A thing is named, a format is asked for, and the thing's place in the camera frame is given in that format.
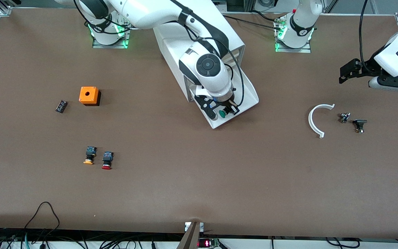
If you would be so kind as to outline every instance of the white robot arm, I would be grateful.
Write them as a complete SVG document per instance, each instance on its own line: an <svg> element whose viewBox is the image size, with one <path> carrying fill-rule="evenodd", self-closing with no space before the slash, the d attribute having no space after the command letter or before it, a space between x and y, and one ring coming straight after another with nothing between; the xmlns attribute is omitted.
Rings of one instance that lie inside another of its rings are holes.
<svg viewBox="0 0 398 249"><path fill-rule="evenodd" d="M297 9L284 17L284 29L278 39L291 48L305 46L322 9L322 0L299 0Z"/></svg>
<svg viewBox="0 0 398 249"><path fill-rule="evenodd" d="M197 85L196 96L212 99L232 114L239 112L241 103L233 102L233 85L221 60L229 52L228 38L193 10L176 0L79 0L79 4L83 12L95 19L104 19L112 11L117 11L139 29L178 22L188 32L193 32L197 38L180 57L180 71Z"/></svg>
<svg viewBox="0 0 398 249"><path fill-rule="evenodd" d="M354 77L373 76L371 88L398 91L398 32L366 62L353 59L340 69L339 83Z"/></svg>

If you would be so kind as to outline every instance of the brown table surface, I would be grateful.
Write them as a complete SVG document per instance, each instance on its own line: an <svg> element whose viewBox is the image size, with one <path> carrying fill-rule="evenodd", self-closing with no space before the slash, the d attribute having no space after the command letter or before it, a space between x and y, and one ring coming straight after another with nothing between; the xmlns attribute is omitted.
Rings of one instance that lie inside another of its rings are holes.
<svg viewBox="0 0 398 249"><path fill-rule="evenodd" d="M76 10L14 9L0 20L0 227L24 227L49 201L62 229L182 232L199 219L215 234L398 238L398 92L369 77L338 84L359 56L358 21L321 16L312 53L290 54L270 29L229 20L260 102L213 130L152 30L133 31L128 49L92 49ZM397 30L365 17L365 57ZM84 85L101 89L100 107L78 102ZM323 103L336 106L315 112L319 139L308 113ZM367 119L365 133L341 112ZM55 225L47 207L31 223Z"/></svg>

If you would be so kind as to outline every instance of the white curved part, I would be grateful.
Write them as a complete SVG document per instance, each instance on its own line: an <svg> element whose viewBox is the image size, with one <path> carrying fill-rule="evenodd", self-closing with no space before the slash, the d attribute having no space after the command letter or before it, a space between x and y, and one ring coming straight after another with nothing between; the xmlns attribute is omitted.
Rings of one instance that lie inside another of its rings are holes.
<svg viewBox="0 0 398 249"><path fill-rule="evenodd" d="M313 121L313 112L314 110L318 109L318 108L325 108L328 110L332 110L334 108L334 104L333 105L329 105L329 104L320 104L317 105L316 107L314 107L310 114L308 115L308 122L310 123L311 129L313 129L314 132L316 132L317 134L319 134L319 138L323 138L323 136L325 135L325 132L322 132L321 130L319 130L316 125L314 124Z"/></svg>

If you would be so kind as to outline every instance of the wire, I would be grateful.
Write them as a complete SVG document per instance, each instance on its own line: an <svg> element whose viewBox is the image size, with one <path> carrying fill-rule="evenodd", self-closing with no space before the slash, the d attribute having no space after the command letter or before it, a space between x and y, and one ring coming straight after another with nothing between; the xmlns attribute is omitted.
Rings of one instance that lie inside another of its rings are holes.
<svg viewBox="0 0 398 249"><path fill-rule="evenodd" d="M32 218L31 218L31 219L27 222L27 224L24 226L24 230L27 229L27 226L28 226L28 225L30 224L30 222L36 217L36 215L38 214L39 209L41 208L41 206L42 206L44 203L46 203L47 205L50 206L50 209L52 210L53 215L55 216L56 220L58 221L57 226L56 226L54 229L52 229L50 232L48 232L48 233L44 236L44 240L45 240L45 239L47 238L47 236L50 235L50 233L52 233L54 230L57 230L57 228L58 228L59 225L60 225L60 220L59 220L58 216L56 215L55 210L53 209L53 206L52 206L52 204L50 204L50 202L41 202L41 204L40 204L40 205L38 206L38 208L36 209L35 214L32 216ZM28 246L27 234L26 234L26 243L27 243L26 246Z"/></svg>
<svg viewBox="0 0 398 249"><path fill-rule="evenodd" d="M250 22L250 21L243 20L243 19L239 19L239 18L232 17L232 16L226 16L226 15L224 15L224 17L230 18L230 19L235 19L235 20L238 20L238 21L241 21L241 22L246 22L246 23L248 23L248 24L258 25L258 26L261 26L261 27L268 27L268 28L272 28L272 29L275 29L275 30L281 30L281 28L279 28L279 27L273 27L273 26L268 26L268 25L264 25L264 24L258 24L258 23L256 23L256 22Z"/></svg>
<svg viewBox="0 0 398 249"><path fill-rule="evenodd" d="M84 14L82 14L82 11L79 9L78 5L76 4L76 0L73 0L73 3L75 4L76 9L78 10L79 14L81 14L81 16L84 18L87 25L89 25L92 28L92 30L95 31L96 33L104 33L104 34L108 34L108 35L119 35L119 34L125 33L130 30L129 28L126 28L124 31L121 31L119 33L106 32L105 30L101 29L97 25L91 24L90 21L87 18L85 18Z"/></svg>
<svg viewBox="0 0 398 249"><path fill-rule="evenodd" d="M26 243L26 248L27 248L27 249L30 249L29 241L27 240L27 233L24 235L24 238L25 238L24 243Z"/></svg>
<svg viewBox="0 0 398 249"><path fill-rule="evenodd" d="M338 246L338 247L340 247L340 249L343 249L343 248L355 249L355 248L358 248L360 246L360 241L359 240L357 240L357 245L356 246L345 246L345 245L341 244L337 238L333 237L333 239L337 242L337 244L332 243L330 240L328 240L328 237L325 237L326 242L328 242L332 246Z"/></svg>
<svg viewBox="0 0 398 249"><path fill-rule="evenodd" d="M233 68L232 68L230 65L226 64L226 63L224 63L224 65L227 66L227 67L229 67L229 68L231 69L231 80L233 80L233 75L234 75Z"/></svg>
<svg viewBox="0 0 398 249"><path fill-rule="evenodd" d="M16 235L14 235L14 236L12 237L11 241L8 242L8 245L7 245L7 248L6 248L6 249L11 249L11 243L13 243L13 241L15 241L15 239L16 239Z"/></svg>
<svg viewBox="0 0 398 249"><path fill-rule="evenodd" d="M82 240L84 241L85 248L88 249L87 242L85 241L84 236L81 233L81 230L79 230L79 234L81 235Z"/></svg>
<svg viewBox="0 0 398 249"><path fill-rule="evenodd" d="M193 30L191 30L191 28L185 26L185 30L187 31L187 34L190 38L190 40L194 41L195 39L193 39L193 37L191 36L190 32L193 33L193 35L195 36L195 38L198 38L198 36L193 32Z"/></svg>
<svg viewBox="0 0 398 249"><path fill-rule="evenodd" d="M141 241L139 240L139 237L138 237L138 243L139 243L139 247L141 247L141 249L142 249L142 245L141 245Z"/></svg>
<svg viewBox="0 0 398 249"><path fill-rule="evenodd" d="M360 60L362 61L362 65L366 71L372 73L370 69L368 69L365 60L363 59L363 42L362 42L362 23L363 23L363 15L365 14L365 8L368 0L365 0L363 3L362 12L360 13L360 22L359 22L359 50L360 50Z"/></svg>
<svg viewBox="0 0 398 249"><path fill-rule="evenodd" d="M267 19L268 21L272 21L272 22L275 21L274 19L271 19L271 18L266 17L266 16L265 16L264 14L262 14L262 12L260 12L260 11L257 11L257 10L254 10L254 9L253 9L251 12L260 14L260 16L262 16L264 19Z"/></svg>

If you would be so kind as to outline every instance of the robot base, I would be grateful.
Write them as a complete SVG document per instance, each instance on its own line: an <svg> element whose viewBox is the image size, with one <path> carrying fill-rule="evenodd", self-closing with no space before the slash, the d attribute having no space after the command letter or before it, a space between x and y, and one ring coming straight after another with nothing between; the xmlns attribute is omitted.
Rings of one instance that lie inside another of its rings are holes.
<svg viewBox="0 0 398 249"><path fill-rule="evenodd" d="M95 38L93 38L92 48L119 48L124 49L128 48L128 41L130 39L130 31L127 31L126 34L120 38L117 42L111 45L103 45L100 44Z"/></svg>
<svg viewBox="0 0 398 249"><path fill-rule="evenodd" d="M245 49L245 44L242 42L234 29L228 24L228 22L222 16L219 10L214 6L213 2L209 0L178 1L191 9L197 9L198 11L195 11L195 13L198 16L225 33L229 40L229 49L232 51L234 57L237 59L237 63L239 63L240 65ZM169 65L173 75L175 76L187 101L195 101L194 95L196 92L196 85L193 85L193 83L188 80L179 70L179 58L193 44L193 41L191 41L188 37L185 28L176 23L162 24L158 27L153 28L153 30L156 35L156 40L158 41L159 49L161 50L164 59L167 61L167 64ZM242 98L242 84L240 80L239 70L237 69L236 63L231 58L231 55L227 54L222 59L222 61L230 65L233 69L234 76L232 82L233 87L236 88L236 90L234 91L234 102L236 104L239 104ZM202 114L213 129L222 125L228 120L231 120L240 113L248 110L255 104L259 103L259 97L257 96L256 90L254 89L253 84L250 82L250 80L243 71L242 77L244 79L245 87L244 101L242 105L238 107L239 112L236 115L232 115L230 113L226 115L225 118L223 118L218 113L219 110L223 109L223 107L218 107L215 109L217 117L212 120L195 101L197 106L199 107L199 110L201 110Z"/></svg>
<svg viewBox="0 0 398 249"><path fill-rule="evenodd" d="M287 53L311 53L311 46L310 46L310 40L311 40L311 34L306 42L306 44L303 47L300 48L292 48L289 46L286 46L283 41L279 38L280 36L283 36L284 33L286 32L286 20L288 19L289 22L289 17L287 16L282 16L279 19L283 20L283 22L280 23L274 23L274 27L279 27L281 30L274 30L274 41L275 41L275 51L276 52L287 52Z"/></svg>

